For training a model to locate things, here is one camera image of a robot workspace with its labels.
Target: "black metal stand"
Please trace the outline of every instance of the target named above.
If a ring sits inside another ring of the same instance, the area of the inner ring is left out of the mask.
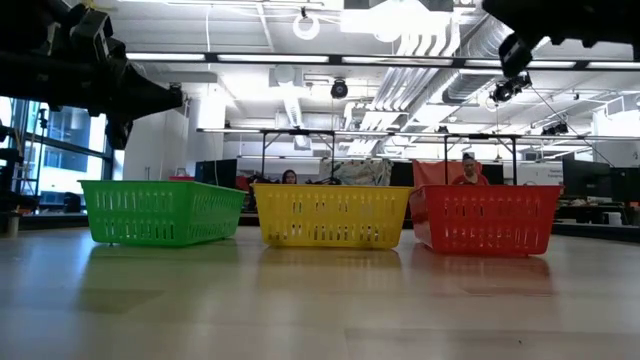
[[[268,134],[278,134],[278,136],[280,136],[281,134],[287,134],[287,135],[291,135],[291,136],[311,136],[311,135],[320,136],[320,135],[327,135],[327,136],[331,136],[331,138],[332,138],[332,141],[331,141],[331,177],[333,178],[333,176],[334,176],[334,163],[335,163],[335,148],[336,148],[336,134],[335,134],[335,131],[333,131],[333,130],[305,130],[305,129],[262,129],[262,130],[260,130],[260,133],[262,133],[262,176],[264,176],[265,154],[266,154],[267,148],[273,142],[273,140],[272,140],[271,142],[269,142],[269,144],[267,144],[267,135]]]
[[[444,181],[449,184],[449,138],[469,138],[470,140],[488,140],[488,139],[509,139],[511,140],[511,155],[513,159],[513,185],[518,185],[518,167],[517,167],[517,151],[516,139],[519,135],[500,135],[500,134],[447,134],[444,136]]]
[[[40,128],[42,129],[42,134],[40,136],[40,154],[38,155],[38,172],[37,172],[37,176],[36,179],[38,179],[38,181],[36,181],[36,191],[35,194],[33,194],[33,196],[38,196],[38,190],[40,189],[40,170],[42,169],[42,151],[44,150],[44,137],[45,137],[45,130],[47,130],[47,119],[45,119],[44,114],[47,110],[46,109],[40,109],[39,111],[39,118],[38,120],[40,120]]]
[[[449,185],[449,146],[448,136],[444,137],[444,184]]]

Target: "wall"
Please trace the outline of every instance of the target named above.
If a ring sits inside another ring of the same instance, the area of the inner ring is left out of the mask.
[[[135,121],[124,156],[123,180],[167,180],[186,166],[187,118],[176,110]]]
[[[598,136],[640,136],[640,119],[638,111],[627,111],[612,116],[605,116],[604,110],[593,114],[593,132]],[[615,167],[640,166],[640,144],[629,142],[597,142],[597,151],[593,159],[597,162],[611,163]]]
[[[186,168],[187,172],[191,175],[195,174],[195,164],[198,161],[208,160],[220,160],[229,159],[223,156],[223,134],[215,133],[199,133],[196,130],[198,127],[205,126],[206,121],[203,118],[207,118],[212,109],[209,107],[201,107],[201,100],[191,100],[189,105],[189,121],[188,131],[186,135],[187,152],[186,152]],[[224,124],[224,112],[222,114],[216,113],[216,116],[222,116],[222,124]]]

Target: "computer monitor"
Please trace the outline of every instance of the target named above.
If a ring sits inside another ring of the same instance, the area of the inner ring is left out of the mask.
[[[640,201],[640,168],[611,169],[613,200],[624,203]]]
[[[196,181],[223,186],[230,189],[236,188],[236,172],[238,160],[202,161],[196,163]]]
[[[562,174],[565,195],[613,197],[611,167],[608,164],[563,159]]]

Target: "cable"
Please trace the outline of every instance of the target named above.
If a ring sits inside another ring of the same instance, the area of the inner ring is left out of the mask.
[[[579,134],[577,131],[575,131],[575,130],[573,129],[573,127],[572,127],[571,125],[569,125],[569,123],[568,123],[567,121],[565,121],[565,120],[562,118],[562,116],[560,116],[560,114],[558,114],[558,113],[553,109],[553,107],[552,107],[551,105],[549,105],[549,103],[547,102],[547,100],[546,100],[544,97],[542,97],[542,95],[540,95],[540,93],[538,92],[538,90],[536,90],[533,86],[531,86],[531,90],[533,90],[533,92],[535,92],[535,93],[536,93],[536,95],[538,95],[538,97],[540,98],[540,100],[542,100],[542,102],[543,102],[545,105],[547,105],[547,107],[548,107],[549,109],[551,109],[551,111],[553,112],[553,115],[554,115],[555,117],[557,117],[557,118],[560,120],[560,122],[562,122],[562,123],[564,123],[565,125],[567,125],[567,127],[569,128],[569,130],[573,131],[576,135],[580,136],[580,134]],[[606,161],[606,162],[607,162],[607,164],[609,164],[609,166],[611,166],[611,167],[615,168],[615,166],[613,165],[613,163],[612,163],[611,161],[609,161],[609,159],[607,159],[604,155],[602,155],[602,153],[600,153],[600,152],[599,152],[595,147],[593,147],[593,145],[592,145],[590,142],[588,142],[586,139],[581,139],[581,140],[582,140],[582,141],[584,141],[584,143],[585,143],[585,144],[587,144],[587,145],[591,148],[591,150],[593,150],[596,154],[598,154],[598,156],[600,156],[604,161]]]
[[[213,6],[207,8],[207,14],[204,17],[204,29],[207,32],[207,52],[211,52],[211,35],[209,34],[209,14],[211,13],[211,8],[213,8]],[[211,71],[211,63],[207,64],[207,71]]]

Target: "green plastic basket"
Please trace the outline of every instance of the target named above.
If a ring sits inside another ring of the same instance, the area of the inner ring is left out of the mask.
[[[232,236],[243,191],[173,181],[81,181],[93,240],[185,246]]]

